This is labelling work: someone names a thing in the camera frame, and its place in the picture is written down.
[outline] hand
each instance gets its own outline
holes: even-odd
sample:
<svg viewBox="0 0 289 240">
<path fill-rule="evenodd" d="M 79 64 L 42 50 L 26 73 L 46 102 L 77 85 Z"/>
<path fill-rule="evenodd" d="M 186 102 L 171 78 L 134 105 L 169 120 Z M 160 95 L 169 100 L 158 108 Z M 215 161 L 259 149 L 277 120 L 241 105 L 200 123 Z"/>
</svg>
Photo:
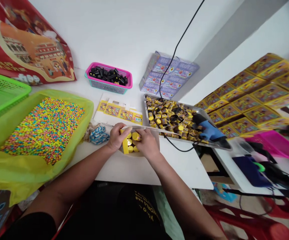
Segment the hand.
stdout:
<svg viewBox="0 0 289 240">
<path fill-rule="evenodd" d="M 142 140 L 141 142 L 136 142 L 135 145 L 138 150 L 143 153 L 146 159 L 150 161 L 159 156 L 161 153 L 150 129 L 137 129 L 136 131 L 142 136 Z"/>
<path fill-rule="evenodd" d="M 128 136 L 131 132 L 132 127 L 129 127 L 124 130 L 122 134 L 120 134 L 120 129 L 126 126 L 124 123 L 117 123 L 110 131 L 110 139 L 107 143 L 107 146 L 116 151 L 121 147 L 122 141 Z"/>
</svg>

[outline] green handle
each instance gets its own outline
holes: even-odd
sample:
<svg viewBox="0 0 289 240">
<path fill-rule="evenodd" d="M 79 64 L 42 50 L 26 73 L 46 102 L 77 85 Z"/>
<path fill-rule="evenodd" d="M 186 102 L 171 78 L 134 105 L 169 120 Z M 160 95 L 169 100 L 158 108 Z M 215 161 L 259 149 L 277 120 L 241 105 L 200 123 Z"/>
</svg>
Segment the green handle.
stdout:
<svg viewBox="0 0 289 240">
<path fill-rule="evenodd" d="M 259 172 L 264 172 L 265 171 L 265 167 L 262 164 L 257 163 L 257 162 L 253 162 L 253 163 L 259 167 Z"/>
</svg>

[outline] floor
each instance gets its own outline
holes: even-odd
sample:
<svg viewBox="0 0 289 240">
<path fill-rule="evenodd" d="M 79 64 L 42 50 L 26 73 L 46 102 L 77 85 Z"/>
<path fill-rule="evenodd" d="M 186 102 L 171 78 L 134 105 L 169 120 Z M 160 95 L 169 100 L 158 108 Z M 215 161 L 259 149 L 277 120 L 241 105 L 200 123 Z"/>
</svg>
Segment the floor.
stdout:
<svg viewBox="0 0 289 240">
<path fill-rule="evenodd" d="M 238 198 L 233 201 L 232 203 L 222 199 L 215 191 L 211 190 L 200 190 L 200 199 L 203 204 L 206 205 L 214 205 L 216 204 L 215 200 L 222 202 L 226 205 L 233 206 L 239 208 L 239 196 Z M 276 200 L 277 204 L 282 204 L 282 200 Z M 264 201 L 262 197 L 250 197 L 250 196 L 243 196 L 241 199 L 241 207 L 243 210 L 256 213 L 256 214 L 263 214 L 270 209 L 270 206 Z M 289 228 L 289 219 L 282 219 L 282 218 L 272 218 L 268 215 L 265 217 L 271 218 L 277 222 L 280 222 Z M 245 234 L 244 230 L 234 227 L 232 225 L 222 223 L 223 228 L 226 232 L 226 235 L 229 239 L 238 239 L 238 237 L 247 239 L 247 235 Z"/>
</svg>

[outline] stacked yellow boxes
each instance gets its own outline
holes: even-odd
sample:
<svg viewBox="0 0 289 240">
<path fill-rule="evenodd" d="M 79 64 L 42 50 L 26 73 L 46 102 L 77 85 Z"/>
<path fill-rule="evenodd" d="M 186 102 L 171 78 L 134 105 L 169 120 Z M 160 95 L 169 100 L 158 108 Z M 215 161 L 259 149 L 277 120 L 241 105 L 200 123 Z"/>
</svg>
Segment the stacked yellow boxes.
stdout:
<svg viewBox="0 0 289 240">
<path fill-rule="evenodd" d="M 289 62 L 268 53 L 197 104 L 228 138 L 289 125 Z"/>
</svg>

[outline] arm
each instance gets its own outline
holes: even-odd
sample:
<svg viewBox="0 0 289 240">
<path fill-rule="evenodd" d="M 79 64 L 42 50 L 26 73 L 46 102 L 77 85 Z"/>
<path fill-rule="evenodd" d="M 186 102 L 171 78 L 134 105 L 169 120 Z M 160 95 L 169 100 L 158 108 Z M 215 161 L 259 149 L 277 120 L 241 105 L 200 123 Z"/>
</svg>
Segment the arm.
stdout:
<svg viewBox="0 0 289 240">
<path fill-rule="evenodd" d="M 195 239 L 205 235 L 212 239 L 226 239 L 213 218 L 160 153 L 150 130 L 137 131 L 142 136 L 142 141 L 137 143 L 137 148 L 148 159 L 158 175 L 185 238 Z"/>
<path fill-rule="evenodd" d="M 119 130 L 124 126 L 123 123 L 116 124 L 110 132 L 110 140 L 106 145 L 57 177 L 36 197 L 22 217 L 34 212 L 45 212 L 53 217 L 58 228 L 74 201 L 88 189 L 103 165 L 120 148 L 123 139 L 130 133 L 131 129 L 127 129 L 120 135 Z"/>
</svg>

